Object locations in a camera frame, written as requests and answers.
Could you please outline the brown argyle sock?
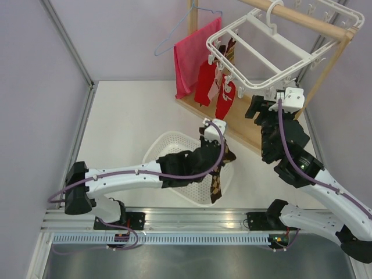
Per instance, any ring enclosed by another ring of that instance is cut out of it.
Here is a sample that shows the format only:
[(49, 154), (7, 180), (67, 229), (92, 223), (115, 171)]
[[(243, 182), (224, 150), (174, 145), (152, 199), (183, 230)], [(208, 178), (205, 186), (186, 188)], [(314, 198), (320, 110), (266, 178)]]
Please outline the brown argyle sock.
[(214, 204), (218, 199), (222, 197), (221, 192), (221, 179), (220, 179), (220, 172), (222, 168), (233, 161), (236, 160), (236, 155), (232, 152), (228, 145), (225, 144), (224, 148), (224, 156), (221, 160), (221, 163), (210, 173), (212, 176), (211, 185), (210, 185), (210, 200), (211, 203)]

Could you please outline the red sock with white print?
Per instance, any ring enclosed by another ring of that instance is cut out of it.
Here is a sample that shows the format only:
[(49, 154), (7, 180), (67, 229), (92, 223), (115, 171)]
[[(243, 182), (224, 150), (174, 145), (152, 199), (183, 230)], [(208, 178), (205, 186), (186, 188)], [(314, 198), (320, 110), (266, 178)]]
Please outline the red sock with white print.
[(233, 81), (228, 83), (228, 87), (230, 87), (230, 91), (227, 92), (225, 89), (225, 82), (222, 82), (220, 87), (219, 95), (217, 98), (216, 104), (216, 111), (215, 111), (215, 118), (223, 120), (227, 113), (229, 112), (230, 108), (232, 107), (236, 86)]

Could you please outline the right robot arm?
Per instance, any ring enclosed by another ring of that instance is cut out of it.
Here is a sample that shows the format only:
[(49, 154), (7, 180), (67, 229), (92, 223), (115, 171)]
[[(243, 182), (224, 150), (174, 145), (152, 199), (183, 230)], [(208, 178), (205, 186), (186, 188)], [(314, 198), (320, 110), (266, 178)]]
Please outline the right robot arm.
[(309, 136), (284, 106), (286, 97), (267, 101), (252, 97), (245, 118), (261, 128), (262, 161), (277, 162), (274, 171), (285, 183), (326, 207), (328, 216), (276, 199), (268, 207), (266, 224), (273, 229), (293, 227), (319, 235), (339, 245), (351, 258), (371, 263), (371, 208), (347, 191), (322, 162), (305, 150)]

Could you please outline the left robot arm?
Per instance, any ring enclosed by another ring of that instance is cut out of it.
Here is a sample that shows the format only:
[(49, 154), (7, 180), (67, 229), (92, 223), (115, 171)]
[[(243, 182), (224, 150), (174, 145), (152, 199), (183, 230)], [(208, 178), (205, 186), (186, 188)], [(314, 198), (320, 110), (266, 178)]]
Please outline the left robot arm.
[(212, 206), (231, 182), (236, 155), (228, 145), (193, 139), (175, 131), (162, 134), (139, 166), (89, 169), (76, 162), (66, 178), (65, 213), (96, 213), (115, 230), (127, 224), (124, 206), (107, 194), (132, 189), (170, 189), (197, 206)]

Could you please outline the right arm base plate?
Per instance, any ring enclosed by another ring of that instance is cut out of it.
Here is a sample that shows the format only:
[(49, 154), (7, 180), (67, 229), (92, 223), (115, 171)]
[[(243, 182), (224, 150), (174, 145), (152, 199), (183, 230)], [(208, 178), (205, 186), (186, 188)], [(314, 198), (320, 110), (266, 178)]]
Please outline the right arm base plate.
[(248, 212), (246, 214), (248, 228), (251, 231), (281, 230), (280, 226), (270, 224), (264, 212)]

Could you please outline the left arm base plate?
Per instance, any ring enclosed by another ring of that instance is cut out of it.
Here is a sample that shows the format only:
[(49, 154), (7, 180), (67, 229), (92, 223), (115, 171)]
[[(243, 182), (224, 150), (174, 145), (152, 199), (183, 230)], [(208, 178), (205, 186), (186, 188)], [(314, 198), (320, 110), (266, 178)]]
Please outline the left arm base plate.
[(111, 223), (110, 226), (103, 224), (97, 217), (94, 221), (94, 230), (121, 230), (125, 231), (123, 227), (128, 227), (134, 231), (143, 230), (145, 225), (145, 216), (144, 212), (128, 212), (126, 213), (126, 218), (124, 221), (119, 220), (114, 223)]

